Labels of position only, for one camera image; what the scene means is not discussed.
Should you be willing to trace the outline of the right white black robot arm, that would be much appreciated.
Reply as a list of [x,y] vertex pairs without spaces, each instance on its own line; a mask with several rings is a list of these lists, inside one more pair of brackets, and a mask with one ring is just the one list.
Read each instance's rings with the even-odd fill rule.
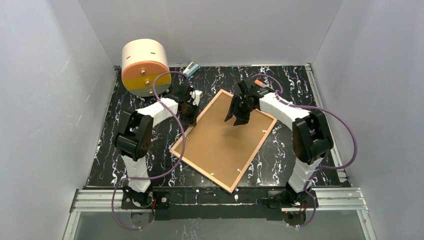
[[312,201],[312,178],[323,158],[334,146],[325,114],[295,107],[274,90],[257,79],[242,80],[235,91],[225,120],[235,117],[234,126],[250,121],[251,112],[270,114],[289,127],[296,156],[292,175],[284,189],[268,192],[260,202],[269,208],[295,207]]

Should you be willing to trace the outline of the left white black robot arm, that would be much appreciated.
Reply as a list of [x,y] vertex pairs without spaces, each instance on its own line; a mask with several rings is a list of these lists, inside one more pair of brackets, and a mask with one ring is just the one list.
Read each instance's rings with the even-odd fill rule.
[[152,146],[153,128],[170,118],[178,120],[180,125],[195,126],[202,97],[201,90],[181,85],[147,107],[123,111],[113,144],[127,172],[128,184],[123,187],[125,200],[141,208],[154,202],[146,160]]

